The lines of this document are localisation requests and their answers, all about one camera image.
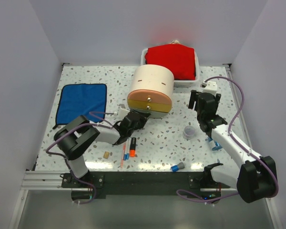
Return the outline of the beige round drawer organizer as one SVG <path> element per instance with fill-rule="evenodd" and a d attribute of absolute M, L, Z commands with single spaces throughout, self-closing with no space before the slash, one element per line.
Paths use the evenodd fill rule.
<path fill-rule="evenodd" d="M 174 75 L 160 65 L 145 64 L 136 68 L 127 96 L 131 110 L 163 118 L 172 109 Z"/>

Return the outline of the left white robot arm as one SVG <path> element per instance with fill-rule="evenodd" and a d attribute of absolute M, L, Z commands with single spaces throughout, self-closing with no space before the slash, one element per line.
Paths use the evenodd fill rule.
<path fill-rule="evenodd" d="M 121 145 L 134 131 L 142 129 L 150 116 L 149 113 L 131 110 L 123 120 L 113 126 L 106 126 L 90 122 L 86 116 L 80 115 L 54 135 L 54 143 L 46 153 L 51 154 L 50 149 L 57 145 L 63 152 L 61 156 L 73 173 L 73 183 L 78 187 L 84 187 L 89 183 L 89 170 L 83 154 L 89 146 L 95 141 L 113 146 Z"/>

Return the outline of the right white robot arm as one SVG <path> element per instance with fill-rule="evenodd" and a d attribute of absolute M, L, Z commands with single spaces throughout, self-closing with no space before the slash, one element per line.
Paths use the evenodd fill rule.
<path fill-rule="evenodd" d="M 233 187 L 246 203 L 275 197 L 278 182 L 274 159 L 261 156 L 229 129 L 227 121 L 216 113 L 220 99 L 220 94 L 192 90 L 188 107 L 197 112 L 200 129 L 223 147 L 239 167 L 239 172 L 232 175 L 220 166 L 218 170 L 205 173 L 203 183 L 207 187 L 214 187 L 219 182 Z"/>

